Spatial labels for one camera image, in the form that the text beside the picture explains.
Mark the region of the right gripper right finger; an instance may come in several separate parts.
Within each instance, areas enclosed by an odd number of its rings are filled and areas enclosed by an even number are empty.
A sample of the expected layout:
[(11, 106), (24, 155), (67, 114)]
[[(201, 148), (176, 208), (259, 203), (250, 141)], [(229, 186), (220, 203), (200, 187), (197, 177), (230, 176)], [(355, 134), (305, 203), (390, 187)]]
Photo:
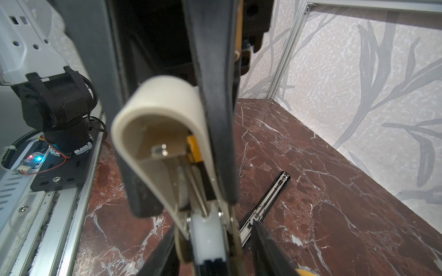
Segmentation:
[(253, 223), (250, 248), (257, 276), (299, 275), (262, 222), (256, 221)]

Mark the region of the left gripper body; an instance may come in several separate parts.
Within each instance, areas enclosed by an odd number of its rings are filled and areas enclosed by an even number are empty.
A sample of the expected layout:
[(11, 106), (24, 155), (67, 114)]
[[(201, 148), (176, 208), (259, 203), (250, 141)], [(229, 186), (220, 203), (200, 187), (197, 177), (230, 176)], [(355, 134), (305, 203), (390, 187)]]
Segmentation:
[(126, 76), (250, 71), (270, 30), (273, 1), (108, 1)]

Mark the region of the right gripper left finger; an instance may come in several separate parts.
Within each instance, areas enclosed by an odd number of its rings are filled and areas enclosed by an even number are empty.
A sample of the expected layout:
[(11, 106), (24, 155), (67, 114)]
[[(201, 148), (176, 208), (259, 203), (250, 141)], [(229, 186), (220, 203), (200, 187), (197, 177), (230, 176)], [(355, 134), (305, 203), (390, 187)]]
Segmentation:
[(137, 276), (178, 276), (180, 261), (174, 241), (174, 227), (166, 233)]

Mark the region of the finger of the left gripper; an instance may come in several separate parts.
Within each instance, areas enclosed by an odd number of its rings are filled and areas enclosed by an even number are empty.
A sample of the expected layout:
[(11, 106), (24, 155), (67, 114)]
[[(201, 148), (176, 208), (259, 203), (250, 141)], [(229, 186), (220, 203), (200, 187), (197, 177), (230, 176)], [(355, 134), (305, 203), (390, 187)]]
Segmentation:
[(237, 1), (183, 1), (195, 76), (223, 199), (239, 198), (233, 139), (233, 83)]
[[(76, 46), (110, 127), (130, 96), (109, 2), (52, 1), (51, 5), (62, 16), (65, 32)], [(159, 216), (163, 205), (120, 155), (116, 159), (133, 214)]]

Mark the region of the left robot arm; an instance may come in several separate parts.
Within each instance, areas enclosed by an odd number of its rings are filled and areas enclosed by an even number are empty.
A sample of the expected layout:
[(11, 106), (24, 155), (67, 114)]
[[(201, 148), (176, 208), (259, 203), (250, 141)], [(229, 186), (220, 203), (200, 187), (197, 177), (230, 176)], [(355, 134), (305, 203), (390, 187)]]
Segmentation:
[(1, 2), (1, 85), (54, 153), (32, 189), (81, 186), (92, 132), (108, 132), (132, 211), (175, 220), (221, 213), (239, 197), (233, 117), (241, 77), (270, 30), (273, 1), (49, 1), (83, 59), (73, 69)]

